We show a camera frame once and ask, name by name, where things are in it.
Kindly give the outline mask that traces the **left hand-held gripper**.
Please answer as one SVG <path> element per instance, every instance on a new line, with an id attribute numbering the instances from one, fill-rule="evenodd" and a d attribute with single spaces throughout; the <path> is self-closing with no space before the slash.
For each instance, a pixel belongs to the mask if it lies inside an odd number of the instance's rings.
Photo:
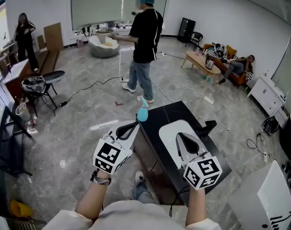
<path id="1" fill-rule="evenodd" d="M 113 175 L 131 156 L 139 128 L 139 123 L 133 120 L 114 124 L 108 134 L 99 139 L 93 154 L 93 166 Z"/>

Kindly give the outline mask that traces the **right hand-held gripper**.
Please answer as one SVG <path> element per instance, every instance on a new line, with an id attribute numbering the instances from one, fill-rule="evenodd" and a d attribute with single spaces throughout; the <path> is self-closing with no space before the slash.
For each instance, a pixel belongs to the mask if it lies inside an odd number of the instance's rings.
<path id="1" fill-rule="evenodd" d="M 183 177 L 196 190 L 215 185 L 222 174 L 222 168 L 216 156 L 200 156 L 208 152 L 203 142 L 188 133 L 176 135 L 178 155 L 185 169 Z"/>

